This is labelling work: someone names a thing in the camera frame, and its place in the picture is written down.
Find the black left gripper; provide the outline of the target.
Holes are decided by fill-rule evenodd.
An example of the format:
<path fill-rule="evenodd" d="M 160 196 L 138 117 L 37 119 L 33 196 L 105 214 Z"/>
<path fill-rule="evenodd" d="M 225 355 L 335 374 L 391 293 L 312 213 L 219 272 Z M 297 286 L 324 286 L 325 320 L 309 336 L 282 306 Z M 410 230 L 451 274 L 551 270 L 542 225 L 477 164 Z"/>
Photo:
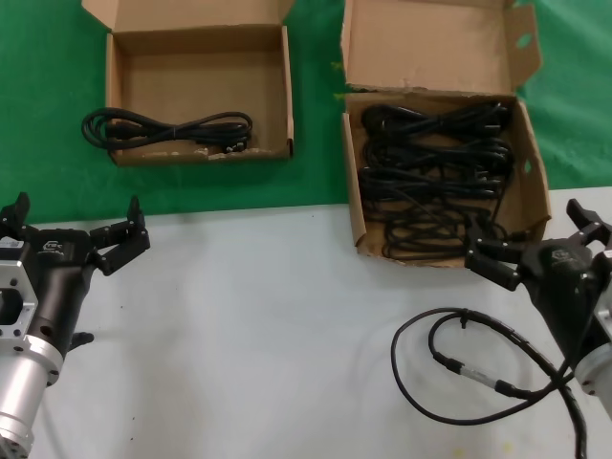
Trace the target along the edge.
<path fill-rule="evenodd" d="M 28 334 L 66 354 L 95 268 L 109 276 L 150 249 L 139 198 L 134 195 L 126 218 L 93 229 L 35 229 L 26 224 L 31 201 L 20 192 L 1 209 L 1 237 L 28 242 L 36 255 L 34 291 L 37 307 Z"/>

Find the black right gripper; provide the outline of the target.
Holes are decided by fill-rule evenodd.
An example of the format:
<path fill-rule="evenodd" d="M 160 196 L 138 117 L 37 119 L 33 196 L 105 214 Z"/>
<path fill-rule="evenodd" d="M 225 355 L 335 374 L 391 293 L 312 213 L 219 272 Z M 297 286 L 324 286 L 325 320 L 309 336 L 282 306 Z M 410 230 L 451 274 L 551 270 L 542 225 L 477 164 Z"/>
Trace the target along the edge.
<path fill-rule="evenodd" d="M 607 224 L 577 199 L 568 201 L 566 213 L 577 228 L 574 234 L 527 247 L 488 237 L 471 216 L 466 222 L 465 267 L 508 291 L 522 279 L 563 357 L 578 363 L 606 344 L 605 332 L 591 318 L 603 281 L 592 269 L 587 246 L 599 241 L 607 248 Z M 519 264 L 518 270 L 510 264 Z"/>

